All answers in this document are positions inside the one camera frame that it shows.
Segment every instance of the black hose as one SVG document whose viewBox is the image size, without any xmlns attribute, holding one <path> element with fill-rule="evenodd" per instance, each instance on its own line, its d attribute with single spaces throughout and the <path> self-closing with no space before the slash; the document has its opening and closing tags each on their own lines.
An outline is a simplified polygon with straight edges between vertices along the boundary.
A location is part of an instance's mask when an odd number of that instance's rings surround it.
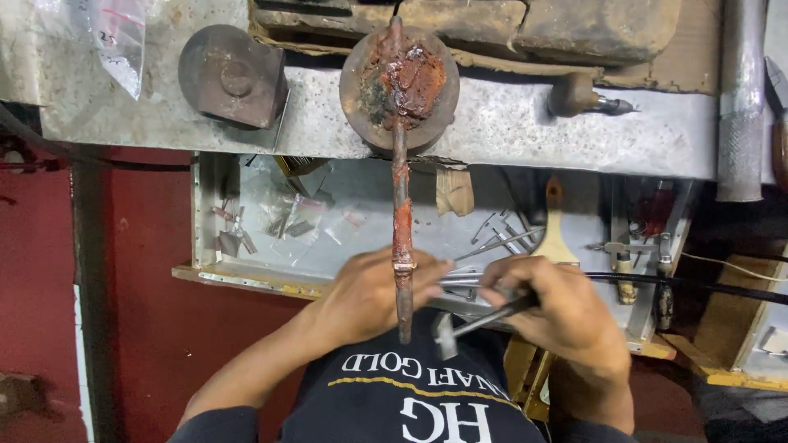
<svg viewBox="0 0 788 443">
<path fill-rule="evenodd" d="M 640 274 L 620 274 L 615 272 L 587 272 L 585 275 L 591 280 L 609 281 L 635 281 L 637 283 L 664 283 L 665 285 L 685 286 L 692 289 L 703 289 L 712 292 L 723 292 L 732 296 L 746 297 L 749 299 L 770 301 L 777 304 L 788 305 L 788 295 L 778 294 L 777 292 L 761 291 L 760 289 L 748 289 L 740 286 L 721 285 L 720 283 L 703 283 L 701 281 L 688 280 L 686 278 L 660 277 L 656 275 Z"/>
<path fill-rule="evenodd" d="M 5 126 L 15 136 L 30 143 L 33 147 L 41 148 L 58 157 L 67 158 L 71 162 L 86 162 L 98 166 L 109 166 L 111 168 L 129 171 L 187 172 L 191 170 L 191 165 L 160 165 L 155 163 L 125 162 L 122 160 L 110 160 L 108 158 L 87 155 L 63 144 L 43 138 L 33 131 L 32 128 L 14 117 L 2 104 L 0 104 L 0 124 Z"/>
</svg>

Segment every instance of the tool handle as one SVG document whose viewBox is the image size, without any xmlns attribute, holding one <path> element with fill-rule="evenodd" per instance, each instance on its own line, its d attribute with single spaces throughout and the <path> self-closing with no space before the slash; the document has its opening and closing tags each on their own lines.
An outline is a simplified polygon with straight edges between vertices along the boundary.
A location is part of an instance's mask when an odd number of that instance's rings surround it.
<svg viewBox="0 0 788 443">
<path fill-rule="evenodd" d="M 783 192 L 788 192 L 788 115 L 783 114 L 771 127 L 771 168 L 775 183 Z"/>
<path fill-rule="evenodd" d="M 518 298 L 515 301 L 511 301 L 506 303 L 498 311 L 491 312 L 484 317 L 477 318 L 472 322 L 468 322 L 457 329 L 454 330 L 454 337 L 460 337 L 469 333 L 470 331 L 474 331 L 487 325 L 489 323 L 495 322 L 499 318 L 508 317 L 510 315 L 517 314 L 520 311 L 525 311 L 526 309 L 530 309 L 531 307 L 539 306 L 539 297 L 534 291 L 528 291 L 527 294 Z"/>
</svg>

